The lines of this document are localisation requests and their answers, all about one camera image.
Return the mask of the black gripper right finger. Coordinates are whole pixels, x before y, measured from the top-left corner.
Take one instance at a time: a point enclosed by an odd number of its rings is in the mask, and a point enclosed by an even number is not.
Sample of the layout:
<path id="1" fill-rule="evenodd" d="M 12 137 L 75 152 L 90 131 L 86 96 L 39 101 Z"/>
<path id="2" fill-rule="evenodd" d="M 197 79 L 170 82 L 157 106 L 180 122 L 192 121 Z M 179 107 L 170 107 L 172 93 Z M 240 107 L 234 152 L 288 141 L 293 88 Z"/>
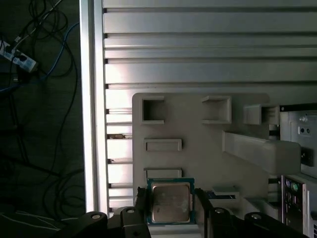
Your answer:
<path id="1" fill-rule="evenodd" d="M 260 212 L 240 219 L 224 208 L 213 207 L 206 193 L 195 189 L 195 221 L 203 238 L 305 238 L 306 235 Z"/>

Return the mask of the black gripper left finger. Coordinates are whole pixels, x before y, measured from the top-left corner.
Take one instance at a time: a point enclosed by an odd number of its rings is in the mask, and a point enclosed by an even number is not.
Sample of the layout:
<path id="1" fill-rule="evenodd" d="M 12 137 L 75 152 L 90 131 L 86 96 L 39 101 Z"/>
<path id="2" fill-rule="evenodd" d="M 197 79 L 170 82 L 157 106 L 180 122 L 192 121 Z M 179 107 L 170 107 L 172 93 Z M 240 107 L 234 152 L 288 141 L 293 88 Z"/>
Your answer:
<path id="1" fill-rule="evenodd" d="M 138 188 L 134 206 L 121 207 L 111 218 L 103 212 L 88 212 L 63 229 L 53 238 L 149 238 L 147 222 L 148 191 Z"/>

